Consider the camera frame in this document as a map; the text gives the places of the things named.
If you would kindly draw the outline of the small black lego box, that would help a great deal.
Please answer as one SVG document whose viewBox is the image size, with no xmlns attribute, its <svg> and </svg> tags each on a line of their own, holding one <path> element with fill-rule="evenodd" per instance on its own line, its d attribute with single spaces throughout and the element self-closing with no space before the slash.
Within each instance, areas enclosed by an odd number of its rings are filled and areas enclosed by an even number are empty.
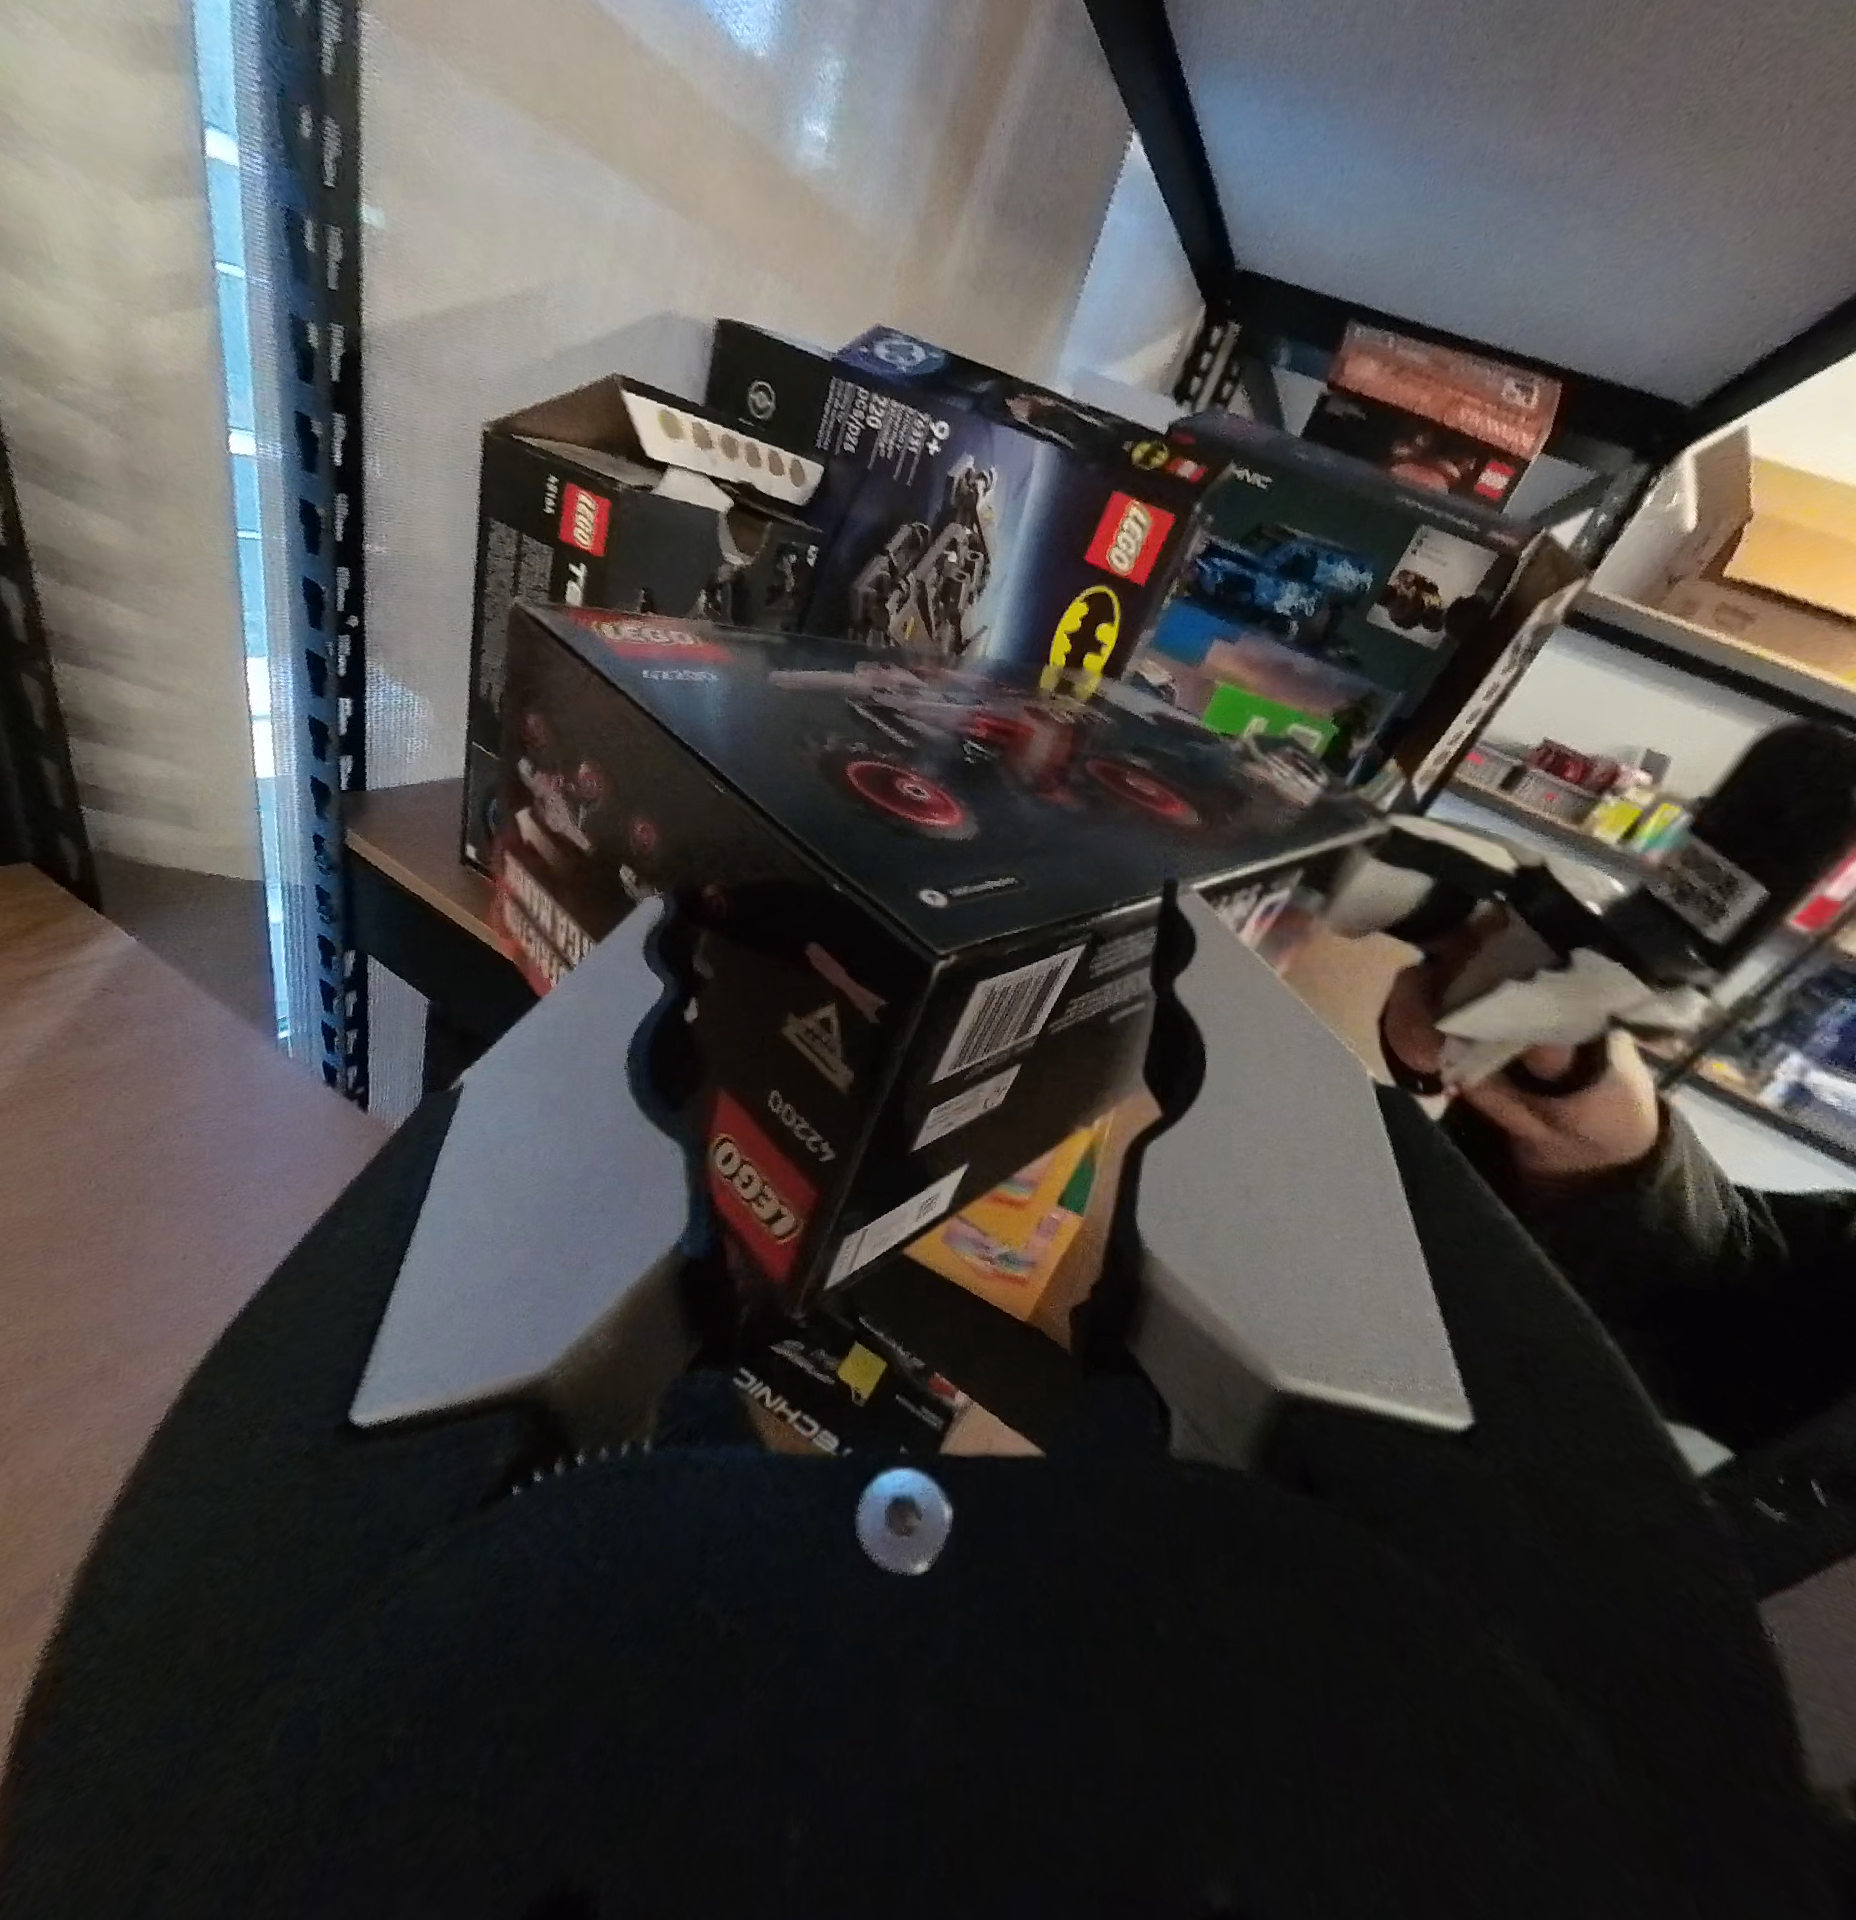
<svg viewBox="0 0 1856 1920">
<path fill-rule="evenodd" d="M 932 1457 L 974 1408 L 889 1329 L 843 1310 L 749 1332 L 730 1378 L 755 1413 L 824 1457 Z"/>
</svg>

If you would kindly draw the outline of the dark red lego box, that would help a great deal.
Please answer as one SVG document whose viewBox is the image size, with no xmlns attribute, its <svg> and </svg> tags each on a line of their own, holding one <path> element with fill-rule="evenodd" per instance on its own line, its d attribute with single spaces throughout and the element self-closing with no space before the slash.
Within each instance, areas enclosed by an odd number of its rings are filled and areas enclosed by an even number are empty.
<svg viewBox="0 0 1856 1920">
<path fill-rule="evenodd" d="M 1300 436 L 1404 485 L 1506 510 L 1562 398 L 1558 376 L 1353 320 Z"/>
</svg>

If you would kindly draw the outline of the yellow lego box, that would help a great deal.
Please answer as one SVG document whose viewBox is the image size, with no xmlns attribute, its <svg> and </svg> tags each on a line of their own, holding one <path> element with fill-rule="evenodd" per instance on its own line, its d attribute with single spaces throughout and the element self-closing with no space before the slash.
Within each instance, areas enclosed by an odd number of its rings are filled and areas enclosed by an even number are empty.
<svg viewBox="0 0 1856 1920">
<path fill-rule="evenodd" d="M 917 1234 L 907 1259 L 1015 1322 L 1035 1324 L 1083 1233 L 1110 1136 L 1108 1114 Z"/>
</svg>

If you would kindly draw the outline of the dark green truck lego box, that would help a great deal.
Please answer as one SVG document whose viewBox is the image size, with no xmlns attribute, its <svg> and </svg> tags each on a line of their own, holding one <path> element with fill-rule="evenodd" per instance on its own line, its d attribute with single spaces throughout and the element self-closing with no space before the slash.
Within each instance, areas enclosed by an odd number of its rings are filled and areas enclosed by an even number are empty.
<svg viewBox="0 0 1856 1920">
<path fill-rule="evenodd" d="M 1254 419 L 1180 419 L 1210 468 L 1129 677 L 1228 738 L 1427 805 L 1581 593 L 1548 530 Z"/>
</svg>

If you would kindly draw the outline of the open black lego box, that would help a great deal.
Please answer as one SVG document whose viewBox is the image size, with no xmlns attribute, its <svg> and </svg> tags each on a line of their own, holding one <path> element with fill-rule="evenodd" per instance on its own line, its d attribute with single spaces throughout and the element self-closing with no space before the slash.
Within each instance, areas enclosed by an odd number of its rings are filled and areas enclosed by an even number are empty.
<svg viewBox="0 0 1856 1920">
<path fill-rule="evenodd" d="M 782 629 L 824 463 L 613 373 L 485 421 L 477 594 Z"/>
</svg>

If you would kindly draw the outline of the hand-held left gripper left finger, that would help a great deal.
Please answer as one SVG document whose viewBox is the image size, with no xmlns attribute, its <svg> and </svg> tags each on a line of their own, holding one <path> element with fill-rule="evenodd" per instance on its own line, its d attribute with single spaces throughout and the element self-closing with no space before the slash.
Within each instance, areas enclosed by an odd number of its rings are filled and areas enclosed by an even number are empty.
<svg viewBox="0 0 1856 1920">
<path fill-rule="evenodd" d="M 673 901 L 642 901 L 455 1092 L 347 1409 L 363 1431 L 504 1408 L 567 1444 L 655 1431 L 724 1324 Z"/>
</svg>

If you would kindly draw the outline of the bat logo lego box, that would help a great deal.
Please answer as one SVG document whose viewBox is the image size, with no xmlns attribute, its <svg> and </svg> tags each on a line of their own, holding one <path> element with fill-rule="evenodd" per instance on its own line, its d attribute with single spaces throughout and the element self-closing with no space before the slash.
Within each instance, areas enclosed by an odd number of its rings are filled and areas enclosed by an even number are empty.
<svg viewBox="0 0 1856 1920">
<path fill-rule="evenodd" d="M 1227 467 L 875 326 L 831 363 L 802 631 L 1090 695 L 1156 631 Z"/>
</svg>

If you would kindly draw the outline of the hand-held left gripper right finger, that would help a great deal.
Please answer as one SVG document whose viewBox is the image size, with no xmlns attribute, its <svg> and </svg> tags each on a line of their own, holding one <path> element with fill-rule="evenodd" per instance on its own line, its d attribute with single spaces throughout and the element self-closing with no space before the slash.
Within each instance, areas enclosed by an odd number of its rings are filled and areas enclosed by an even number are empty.
<svg viewBox="0 0 1856 1920">
<path fill-rule="evenodd" d="M 1172 1457 L 1251 1470 L 1298 1408 L 1458 1437 L 1475 1408 L 1362 1058 L 1216 909 L 1168 883 L 1132 1143 L 1086 1371 L 1149 1388 Z"/>
</svg>

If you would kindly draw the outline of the person's right forearm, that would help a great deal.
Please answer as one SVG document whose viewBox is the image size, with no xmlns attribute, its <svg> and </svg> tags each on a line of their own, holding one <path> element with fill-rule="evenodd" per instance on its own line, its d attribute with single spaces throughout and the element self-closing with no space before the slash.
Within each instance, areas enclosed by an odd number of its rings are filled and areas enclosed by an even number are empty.
<svg viewBox="0 0 1856 1920">
<path fill-rule="evenodd" d="M 1638 1164 L 1510 1196 L 1676 1422 L 1747 1452 L 1856 1395 L 1855 1191 L 1737 1184 L 1664 1107 Z"/>
</svg>

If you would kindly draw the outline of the shelved stack of toy boxes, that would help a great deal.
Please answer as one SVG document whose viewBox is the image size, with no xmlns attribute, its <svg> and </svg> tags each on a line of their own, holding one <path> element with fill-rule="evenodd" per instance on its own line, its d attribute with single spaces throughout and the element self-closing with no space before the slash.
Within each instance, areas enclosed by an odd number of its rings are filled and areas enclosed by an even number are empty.
<svg viewBox="0 0 1856 1920">
<path fill-rule="evenodd" d="M 1651 778 L 1557 743 L 1483 740 L 1435 816 L 1562 860 L 1595 896 L 1648 879 L 1681 846 L 1695 805 Z M 1690 1032 L 1644 1040 L 1664 1092 L 1698 1092 L 1856 1169 L 1856 848 L 1711 991 Z"/>
</svg>

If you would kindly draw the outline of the person's right hand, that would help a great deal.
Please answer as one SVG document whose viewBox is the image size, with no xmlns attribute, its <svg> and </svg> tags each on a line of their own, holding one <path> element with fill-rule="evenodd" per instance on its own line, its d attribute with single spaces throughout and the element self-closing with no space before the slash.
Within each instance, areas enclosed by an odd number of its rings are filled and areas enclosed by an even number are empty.
<svg viewBox="0 0 1856 1920">
<path fill-rule="evenodd" d="M 1470 1086 L 1442 1067 L 1444 1037 L 1435 1017 L 1445 995 L 1445 969 L 1426 959 L 1396 974 L 1380 1015 L 1380 1035 L 1413 1073 L 1435 1077 L 1444 1115 L 1481 1117 L 1502 1141 L 1508 1160 L 1528 1183 L 1570 1184 L 1607 1177 L 1646 1163 L 1664 1134 L 1656 1077 L 1635 1037 L 1607 1035 L 1602 1073 L 1579 1092 L 1557 1092 L 1574 1078 L 1571 1048 L 1540 1046 L 1522 1067 L 1552 1092 L 1528 1092 L 1508 1071 Z"/>
</svg>

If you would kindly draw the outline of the brown cardboard box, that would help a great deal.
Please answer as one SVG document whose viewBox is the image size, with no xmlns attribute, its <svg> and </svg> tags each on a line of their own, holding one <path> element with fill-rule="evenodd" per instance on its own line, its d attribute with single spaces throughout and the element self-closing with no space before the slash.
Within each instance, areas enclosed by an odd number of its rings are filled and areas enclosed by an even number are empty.
<svg viewBox="0 0 1856 1920">
<path fill-rule="evenodd" d="M 1733 429 L 1684 452 L 1643 516 L 1639 605 L 1856 694 L 1856 485 Z"/>
</svg>

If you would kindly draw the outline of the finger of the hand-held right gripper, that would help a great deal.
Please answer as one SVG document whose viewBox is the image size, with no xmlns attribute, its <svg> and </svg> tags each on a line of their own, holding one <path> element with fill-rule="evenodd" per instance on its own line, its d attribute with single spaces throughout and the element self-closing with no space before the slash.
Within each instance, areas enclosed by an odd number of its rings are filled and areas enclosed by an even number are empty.
<svg viewBox="0 0 1856 1920">
<path fill-rule="evenodd" d="M 1351 848 L 1326 891 L 1329 935 L 1384 935 L 1411 947 L 1445 947 L 1549 913 L 1552 872 L 1539 857 L 1426 818 L 1400 818 Z"/>
<path fill-rule="evenodd" d="M 1526 977 L 1501 974 L 1496 954 L 1487 952 L 1470 959 L 1445 987 L 1435 1027 L 1444 1080 L 1477 1085 L 1540 1046 L 1582 1048 L 1614 1029 L 1684 1035 L 1686 990 L 1657 986 L 1592 947 Z"/>
</svg>

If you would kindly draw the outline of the black red-wheel lego box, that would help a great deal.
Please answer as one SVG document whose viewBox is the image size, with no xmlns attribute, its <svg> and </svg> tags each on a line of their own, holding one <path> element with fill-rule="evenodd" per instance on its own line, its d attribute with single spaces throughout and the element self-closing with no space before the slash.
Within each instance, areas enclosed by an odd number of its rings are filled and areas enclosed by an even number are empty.
<svg viewBox="0 0 1856 1920">
<path fill-rule="evenodd" d="M 537 603 L 494 761 L 491 923 L 535 991 L 673 906 L 705 1191 L 790 1306 L 1139 1090 L 1168 883 L 1240 927 L 1382 828 L 1151 695 Z"/>
</svg>

